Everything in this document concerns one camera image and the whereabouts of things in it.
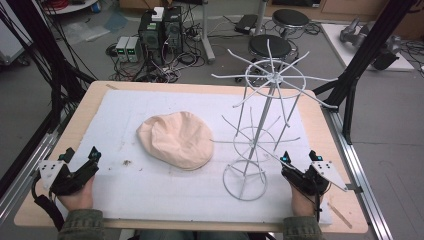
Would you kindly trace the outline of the white wire rack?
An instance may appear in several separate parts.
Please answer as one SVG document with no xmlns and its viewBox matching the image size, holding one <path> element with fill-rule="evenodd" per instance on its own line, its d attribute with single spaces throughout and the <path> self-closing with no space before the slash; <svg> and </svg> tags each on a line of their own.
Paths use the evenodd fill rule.
<svg viewBox="0 0 424 240">
<path fill-rule="evenodd" d="M 233 126 L 236 133 L 231 141 L 239 159 L 229 164 L 223 173 L 223 184 L 226 191 L 234 198 L 242 201 L 254 201 L 262 197 L 268 187 L 265 170 L 261 167 L 259 154 L 273 154 L 284 141 L 281 135 L 274 136 L 266 125 L 271 105 L 278 101 L 281 114 L 275 119 L 283 124 L 284 129 L 290 127 L 290 119 L 299 99 L 306 96 L 312 100 L 316 97 L 306 92 L 304 86 L 296 86 L 291 81 L 300 80 L 306 83 L 309 79 L 294 62 L 288 64 L 284 59 L 264 58 L 250 61 L 245 72 L 240 76 L 245 81 L 243 99 L 235 105 L 242 114 L 253 112 L 247 104 L 259 97 L 264 101 L 260 119 L 244 126 L 237 122 Z"/>
</svg>

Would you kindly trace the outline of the grey metal table leg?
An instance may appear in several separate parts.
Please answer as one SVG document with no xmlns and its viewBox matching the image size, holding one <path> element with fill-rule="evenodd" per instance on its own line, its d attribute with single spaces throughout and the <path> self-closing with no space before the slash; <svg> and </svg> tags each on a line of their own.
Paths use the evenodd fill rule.
<svg viewBox="0 0 424 240">
<path fill-rule="evenodd" d="M 213 64 L 215 62 L 215 54 L 208 38 L 208 0 L 202 1 L 202 31 L 201 42 L 206 55 L 206 62 Z"/>
</svg>

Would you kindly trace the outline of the peach cloth hat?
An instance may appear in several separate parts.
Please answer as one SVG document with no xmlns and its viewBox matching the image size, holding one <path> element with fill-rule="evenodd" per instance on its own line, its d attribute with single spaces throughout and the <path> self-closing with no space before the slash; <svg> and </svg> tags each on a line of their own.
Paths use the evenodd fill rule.
<svg viewBox="0 0 424 240">
<path fill-rule="evenodd" d="M 214 153 L 212 131 L 190 112 L 152 116 L 136 133 L 150 155 L 183 170 L 204 166 Z"/>
</svg>

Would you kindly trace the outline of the black computer tower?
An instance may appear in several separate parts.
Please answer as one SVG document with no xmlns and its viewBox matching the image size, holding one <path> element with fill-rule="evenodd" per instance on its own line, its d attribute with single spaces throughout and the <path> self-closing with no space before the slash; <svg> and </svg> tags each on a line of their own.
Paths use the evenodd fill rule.
<svg viewBox="0 0 424 240">
<path fill-rule="evenodd" d="M 143 55 L 157 65 L 163 64 L 162 46 L 164 42 L 163 24 L 152 20 L 153 12 L 146 11 L 140 21 L 138 34 L 141 41 Z"/>
<path fill-rule="evenodd" d="M 163 23 L 168 51 L 181 53 L 183 51 L 181 7 L 166 8 Z"/>
</svg>

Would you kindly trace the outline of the wooden stick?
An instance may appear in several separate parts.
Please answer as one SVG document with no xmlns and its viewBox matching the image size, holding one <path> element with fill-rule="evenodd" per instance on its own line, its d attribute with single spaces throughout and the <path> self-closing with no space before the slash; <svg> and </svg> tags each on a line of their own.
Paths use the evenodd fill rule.
<svg viewBox="0 0 424 240">
<path fill-rule="evenodd" d="M 340 220 L 349 228 L 352 229 L 352 224 L 348 221 L 348 219 L 330 202 L 327 203 L 327 206 L 334 212 L 335 215 L 337 215 Z"/>
</svg>

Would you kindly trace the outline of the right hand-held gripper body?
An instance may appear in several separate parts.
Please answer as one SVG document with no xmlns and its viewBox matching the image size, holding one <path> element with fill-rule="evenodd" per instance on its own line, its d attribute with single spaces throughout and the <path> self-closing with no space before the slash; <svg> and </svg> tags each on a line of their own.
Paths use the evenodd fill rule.
<svg viewBox="0 0 424 240">
<path fill-rule="evenodd" d="M 301 172 L 291 163 L 283 162 L 281 174 L 306 195 L 323 195 L 330 185 L 334 185 L 344 192 L 348 190 L 331 161 L 312 161 L 305 172 Z"/>
</svg>

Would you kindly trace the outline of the person's right hand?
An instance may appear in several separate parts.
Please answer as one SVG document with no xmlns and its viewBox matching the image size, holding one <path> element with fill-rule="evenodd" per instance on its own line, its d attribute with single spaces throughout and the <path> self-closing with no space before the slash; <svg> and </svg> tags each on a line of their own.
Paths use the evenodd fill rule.
<svg viewBox="0 0 424 240">
<path fill-rule="evenodd" d="M 296 187 L 291 185 L 291 207 L 294 216 L 310 216 L 316 215 L 316 198 L 314 195 L 304 195 Z"/>
</svg>

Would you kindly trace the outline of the white foam mat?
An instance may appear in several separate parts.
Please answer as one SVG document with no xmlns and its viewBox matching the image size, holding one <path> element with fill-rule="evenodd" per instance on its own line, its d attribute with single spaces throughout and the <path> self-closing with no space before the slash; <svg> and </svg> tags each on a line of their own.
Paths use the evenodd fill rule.
<svg viewBox="0 0 424 240">
<path fill-rule="evenodd" d="M 244 126 L 260 119 L 264 101 L 254 97 L 242 114 L 235 105 L 239 95 L 110 90 L 85 132 L 69 167 L 86 162 L 93 146 L 101 153 L 94 180 L 94 206 L 107 219 L 170 220 L 225 223 L 279 224 L 291 213 L 291 190 L 281 174 L 280 156 L 287 151 L 292 163 L 304 171 L 310 165 L 311 147 L 300 102 L 290 127 L 275 119 L 278 101 L 265 122 L 274 136 L 284 139 L 273 154 L 259 159 L 268 179 L 266 193 L 254 201 L 232 197 L 223 184 L 225 168 L 239 159 L 231 143 L 237 122 Z M 214 153 L 203 167 L 185 171 L 147 153 L 137 128 L 148 118 L 187 111 L 202 119 L 213 133 Z"/>
</svg>

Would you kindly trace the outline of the grey power supply unit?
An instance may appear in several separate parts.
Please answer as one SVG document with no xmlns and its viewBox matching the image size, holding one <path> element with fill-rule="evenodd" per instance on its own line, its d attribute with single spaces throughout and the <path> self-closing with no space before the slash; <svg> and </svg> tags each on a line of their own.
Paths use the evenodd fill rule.
<svg viewBox="0 0 424 240">
<path fill-rule="evenodd" d="M 122 37 L 119 38 L 119 40 L 118 40 L 118 42 L 115 46 L 115 50 L 116 50 L 118 59 L 121 62 L 127 62 L 128 61 L 128 56 L 127 56 L 127 53 L 126 53 L 126 46 L 127 46 L 128 41 L 129 41 L 128 37 L 122 36 Z"/>
<path fill-rule="evenodd" d="M 138 62 L 141 56 L 141 45 L 138 37 L 130 37 L 126 45 L 129 62 Z"/>
</svg>

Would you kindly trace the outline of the white round table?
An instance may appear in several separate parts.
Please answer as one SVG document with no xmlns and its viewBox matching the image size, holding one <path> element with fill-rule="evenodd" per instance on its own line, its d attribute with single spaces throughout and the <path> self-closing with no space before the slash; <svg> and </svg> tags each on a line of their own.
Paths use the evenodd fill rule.
<svg viewBox="0 0 424 240">
<path fill-rule="evenodd" d="M 101 10 L 99 0 L 45 0 L 42 9 L 49 15 L 66 14 L 83 9 Z"/>
</svg>

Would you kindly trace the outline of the aluminium rail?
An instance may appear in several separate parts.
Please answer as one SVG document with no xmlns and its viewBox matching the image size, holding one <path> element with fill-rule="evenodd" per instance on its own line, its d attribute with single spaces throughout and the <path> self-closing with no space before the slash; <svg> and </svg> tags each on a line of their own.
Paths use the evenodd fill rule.
<svg viewBox="0 0 424 240">
<path fill-rule="evenodd" d="M 0 179 L 0 226 L 29 188 L 38 162 L 51 153 L 58 138 L 57 132 L 34 134 Z"/>
<path fill-rule="evenodd" d="M 367 224 L 371 227 L 377 240 L 394 240 L 355 148 L 342 133 L 342 118 L 337 112 L 331 112 L 327 109 L 323 109 L 323 114 L 336 145 L 340 148 L 342 161 L 353 184 L 353 190 L 365 213 Z"/>
</svg>

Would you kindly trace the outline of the person's left hand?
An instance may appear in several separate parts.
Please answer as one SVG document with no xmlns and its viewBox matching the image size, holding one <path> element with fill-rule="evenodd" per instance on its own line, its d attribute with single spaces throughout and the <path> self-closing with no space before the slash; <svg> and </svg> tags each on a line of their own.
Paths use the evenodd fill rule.
<svg viewBox="0 0 424 240">
<path fill-rule="evenodd" d="M 91 209 L 93 207 L 92 186 L 95 177 L 91 177 L 81 190 L 68 196 L 59 196 L 59 201 L 68 211 Z"/>
</svg>

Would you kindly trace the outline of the black frame stand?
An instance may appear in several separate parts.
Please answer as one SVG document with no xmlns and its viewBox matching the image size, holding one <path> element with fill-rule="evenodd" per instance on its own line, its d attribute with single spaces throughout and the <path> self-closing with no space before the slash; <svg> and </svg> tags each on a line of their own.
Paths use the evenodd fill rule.
<svg viewBox="0 0 424 240">
<path fill-rule="evenodd" d="M 370 63 L 377 57 L 377 53 L 383 44 L 417 1 L 390 0 L 376 20 L 374 27 L 365 38 L 364 43 L 359 47 L 337 80 L 326 83 L 313 90 L 316 95 L 331 90 L 330 95 L 324 102 L 335 106 L 336 109 L 339 109 L 340 104 L 346 101 L 342 136 L 349 145 L 352 144 L 351 125 L 357 83 Z"/>
<path fill-rule="evenodd" d="M 32 0 L 6 0 L 6 3 L 26 30 L 37 50 L 35 53 L 24 42 L 19 35 L 19 28 L 14 25 L 13 20 L 5 12 L 0 10 L 0 19 L 22 44 L 51 87 L 52 110 L 49 114 L 49 121 L 51 128 L 54 128 L 62 122 L 62 111 L 69 115 L 73 114 L 87 91 L 87 85 L 96 81 L 96 78 L 82 72 L 65 58 L 53 33 Z"/>
</svg>

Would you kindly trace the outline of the white platform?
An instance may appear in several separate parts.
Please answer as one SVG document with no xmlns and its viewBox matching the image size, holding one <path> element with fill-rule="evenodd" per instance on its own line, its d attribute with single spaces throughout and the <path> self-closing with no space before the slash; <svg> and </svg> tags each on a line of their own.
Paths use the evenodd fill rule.
<svg viewBox="0 0 424 240">
<path fill-rule="evenodd" d="M 339 60 L 344 66 L 347 66 L 356 54 L 357 49 L 351 43 L 343 43 L 339 40 L 340 32 L 345 28 L 345 25 L 322 24 L 321 27 Z M 387 71 L 408 72 L 414 69 L 400 53 L 397 54 L 397 57 L 398 59 L 387 68 Z"/>
</svg>

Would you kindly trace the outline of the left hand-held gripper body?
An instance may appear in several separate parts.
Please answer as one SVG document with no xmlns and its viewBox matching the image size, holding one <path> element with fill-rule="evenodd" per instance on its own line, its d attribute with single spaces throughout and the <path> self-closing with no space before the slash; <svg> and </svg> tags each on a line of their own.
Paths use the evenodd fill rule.
<svg viewBox="0 0 424 240">
<path fill-rule="evenodd" d="M 80 191 L 98 171 L 98 161 L 88 160 L 71 172 L 63 160 L 43 160 L 39 163 L 43 187 L 55 195 L 68 196 Z"/>
</svg>

